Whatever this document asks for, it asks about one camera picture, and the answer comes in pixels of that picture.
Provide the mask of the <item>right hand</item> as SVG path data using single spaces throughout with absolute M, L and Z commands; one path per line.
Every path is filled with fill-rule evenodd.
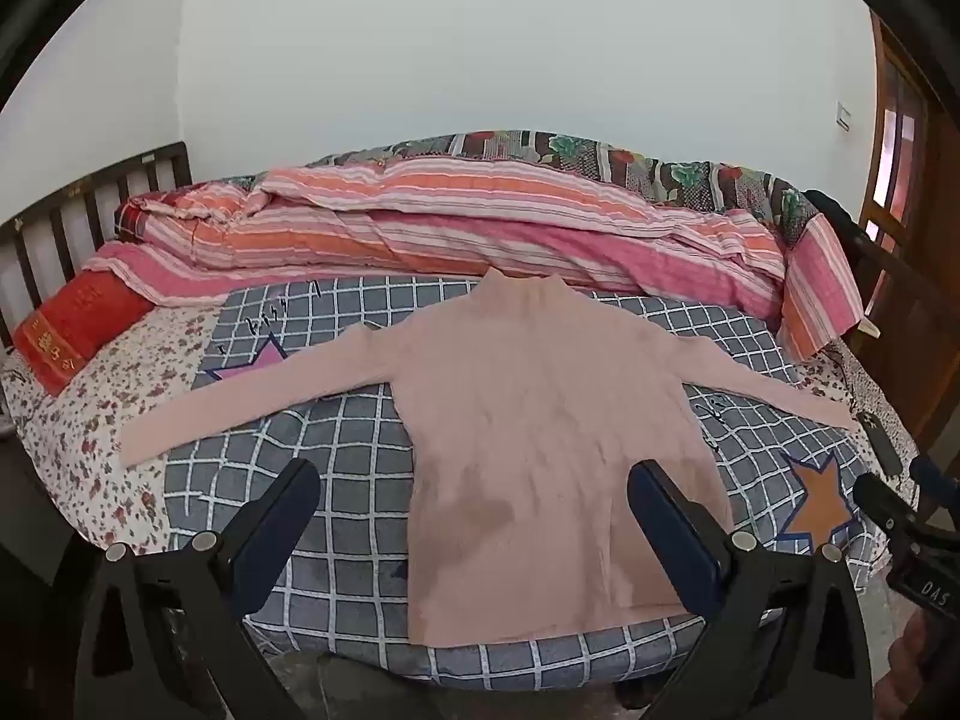
M 958 717 L 958 622 L 918 606 L 889 648 L 875 718 Z

